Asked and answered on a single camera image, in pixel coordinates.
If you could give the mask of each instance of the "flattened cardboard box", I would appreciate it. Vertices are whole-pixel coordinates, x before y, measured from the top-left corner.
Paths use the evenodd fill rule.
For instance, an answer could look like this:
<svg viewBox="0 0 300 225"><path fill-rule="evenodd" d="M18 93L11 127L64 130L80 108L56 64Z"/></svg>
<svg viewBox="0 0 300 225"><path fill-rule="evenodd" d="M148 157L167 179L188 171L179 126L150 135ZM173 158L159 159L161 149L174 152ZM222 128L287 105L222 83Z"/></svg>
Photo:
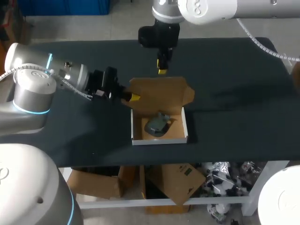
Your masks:
<svg viewBox="0 0 300 225"><path fill-rule="evenodd" d="M142 196L147 199L146 195L146 180L145 167L140 166L140 185L142 189ZM145 213L147 214L182 214L189 212L191 205L160 205L160 206L146 206Z"/></svg>
<svg viewBox="0 0 300 225"><path fill-rule="evenodd" d="M146 177L176 205L183 205L205 182L205 177L191 164L155 165Z"/></svg>
<svg viewBox="0 0 300 225"><path fill-rule="evenodd" d="M67 184L76 194L110 199L122 197L125 188L133 184L135 166L121 166L118 176L103 176L72 170Z"/></svg>
<svg viewBox="0 0 300 225"><path fill-rule="evenodd" d="M133 145L187 143L188 128L183 106L194 100L195 92L183 77L133 78L128 91L140 96L138 101L123 103L131 111ZM171 116L171 125L162 137L144 131L146 123L158 112Z"/></svg>

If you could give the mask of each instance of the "blue crate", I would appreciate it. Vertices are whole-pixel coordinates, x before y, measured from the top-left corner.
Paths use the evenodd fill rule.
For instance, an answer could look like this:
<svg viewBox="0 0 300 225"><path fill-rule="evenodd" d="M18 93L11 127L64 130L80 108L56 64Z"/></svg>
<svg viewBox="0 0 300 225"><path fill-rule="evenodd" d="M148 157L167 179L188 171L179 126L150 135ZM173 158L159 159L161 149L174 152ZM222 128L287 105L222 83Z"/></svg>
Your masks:
<svg viewBox="0 0 300 225"><path fill-rule="evenodd" d="M110 0L18 0L23 15L107 15Z"/></svg>
<svg viewBox="0 0 300 225"><path fill-rule="evenodd" d="M110 0L67 0L70 15L107 15Z"/></svg>

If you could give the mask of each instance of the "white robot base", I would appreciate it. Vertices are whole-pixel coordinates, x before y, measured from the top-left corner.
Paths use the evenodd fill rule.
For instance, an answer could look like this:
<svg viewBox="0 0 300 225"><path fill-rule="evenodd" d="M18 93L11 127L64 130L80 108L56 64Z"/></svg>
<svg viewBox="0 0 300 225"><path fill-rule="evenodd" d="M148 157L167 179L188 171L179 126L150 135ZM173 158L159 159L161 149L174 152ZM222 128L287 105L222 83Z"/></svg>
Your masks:
<svg viewBox="0 0 300 225"><path fill-rule="evenodd" d="M0 212L1 225L83 225L54 162L24 144L0 144Z"/></svg>

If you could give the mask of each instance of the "white table frame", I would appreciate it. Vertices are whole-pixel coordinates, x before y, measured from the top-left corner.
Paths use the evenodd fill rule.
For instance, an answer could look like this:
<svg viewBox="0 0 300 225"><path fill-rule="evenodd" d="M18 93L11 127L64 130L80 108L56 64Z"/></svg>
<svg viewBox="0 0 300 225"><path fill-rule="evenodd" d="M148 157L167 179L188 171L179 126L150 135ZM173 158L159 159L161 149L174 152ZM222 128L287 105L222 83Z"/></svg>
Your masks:
<svg viewBox="0 0 300 225"><path fill-rule="evenodd" d="M267 180L278 171L284 169L289 161L269 161L263 169L261 175L254 184L249 196L242 197L208 197L208 198L190 198L185 205L217 204L217 203L241 203L243 216L251 216L257 209L259 194ZM65 168L63 177L67 181L72 169ZM81 209L99 209L99 208L120 208L120 207L142 207L175 205L171 199L141 199L141 200L118 200L118 201L97 201L81 202Z"/></svg>

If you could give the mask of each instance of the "robotic arm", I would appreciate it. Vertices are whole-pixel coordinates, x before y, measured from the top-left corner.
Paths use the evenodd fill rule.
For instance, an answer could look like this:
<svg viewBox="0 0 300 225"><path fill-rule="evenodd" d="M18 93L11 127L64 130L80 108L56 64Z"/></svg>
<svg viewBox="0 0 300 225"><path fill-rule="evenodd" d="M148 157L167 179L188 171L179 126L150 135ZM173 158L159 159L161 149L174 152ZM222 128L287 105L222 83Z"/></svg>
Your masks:
<svg viewBox="0 0 300 225"><path fill-rule="evenodd" d="M298 18L298 0L154 0L153 26L141 27L139 43L146 48L158 48L157 67L165 74L177 46L179 23L187 20L203 25L232 18Z"/></svg>
<svg viewBox="0 0 300 225"><path fill-rule="evenodd" d="M88 100L138 98L119 85L117 70L112 67L104 72L89 72L86 65L61 60L52 53L17 43L8 50L5 70L0 81L13 74L15 95L13 101L0 104L0 135L40 131L51 109L56 80Z"/></svg>

